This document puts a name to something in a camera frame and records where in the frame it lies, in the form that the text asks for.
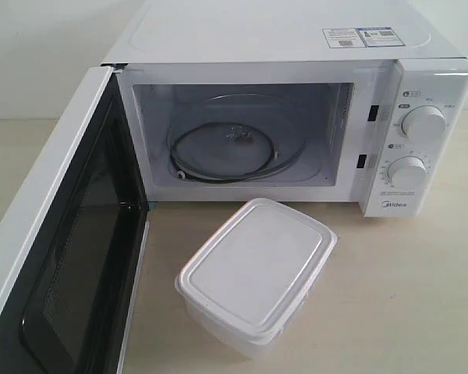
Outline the white plastic food container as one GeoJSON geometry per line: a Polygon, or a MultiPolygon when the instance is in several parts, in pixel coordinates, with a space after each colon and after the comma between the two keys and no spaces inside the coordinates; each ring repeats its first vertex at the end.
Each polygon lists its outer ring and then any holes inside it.
{"type": "Polygon", "coordinates": [[[254,358],[303,305],[338,239],[325,224],[270,199],[237,210],[175,279],[208,333],[254,358]]]}

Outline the white microwave door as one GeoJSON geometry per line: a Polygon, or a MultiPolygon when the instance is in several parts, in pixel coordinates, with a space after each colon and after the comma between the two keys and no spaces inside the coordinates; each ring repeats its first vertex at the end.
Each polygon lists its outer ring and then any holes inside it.
{"type": "Polygon", "coordinates": [[[0,222],[0,373],[120,373],[149,230],[125,66],[87,71],[0,222]]]}

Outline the white microwave oven body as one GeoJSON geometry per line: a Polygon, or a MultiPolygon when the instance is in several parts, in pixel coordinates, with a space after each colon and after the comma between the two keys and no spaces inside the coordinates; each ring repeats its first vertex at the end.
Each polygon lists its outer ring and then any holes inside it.
{"type": "Polygon", "coordinates": [[[125,66],[150,167],[150,201],[354,202],[367,217],[420,212],[468,92],[468,58],[404,1],[149,1],[103,61],[125,66]],[[391,27],[405,44],[330,48],[323,29],[391,27]],[[307,146],[277,174],[213,184],[183,178],[168,131],[191,104],[263,94],[307,113],[307,146]],[[443,136],[414,143],[413,109],[435,106],[443,136]],[[398,189],[387,170],[418,157],[427,178],[398,189]]]}

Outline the printed paper instruction sheet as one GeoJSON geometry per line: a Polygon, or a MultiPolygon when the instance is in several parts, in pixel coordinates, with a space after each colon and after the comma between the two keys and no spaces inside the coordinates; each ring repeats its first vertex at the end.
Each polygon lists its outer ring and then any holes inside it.
{"type": "Polygon", "coordinates": [[[388,26],[323,29],[330,48],[404,47],[397,33],[388,26]]]}

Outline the lower white timer knob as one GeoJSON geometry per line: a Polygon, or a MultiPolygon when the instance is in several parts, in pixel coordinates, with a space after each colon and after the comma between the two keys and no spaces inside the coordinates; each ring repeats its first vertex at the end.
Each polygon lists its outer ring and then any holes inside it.
{"type": "Polygon", "coordinates": [[[398,189],[416,189],[425,182],[427,169],[418,157],[402,157],[390,164],[387,176],[392,185],[398,189]]]}

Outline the upper white control knob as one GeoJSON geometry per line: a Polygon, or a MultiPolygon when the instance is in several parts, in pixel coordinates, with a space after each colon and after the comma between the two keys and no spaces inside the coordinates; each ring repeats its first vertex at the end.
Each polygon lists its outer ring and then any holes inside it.
{"type": "Polygon", "coordinates": [[[402,131],[414,143],[430,142],[443,136],[447,121],[435,106],[422,106],[413,109],[402,120],[402,131]]]}

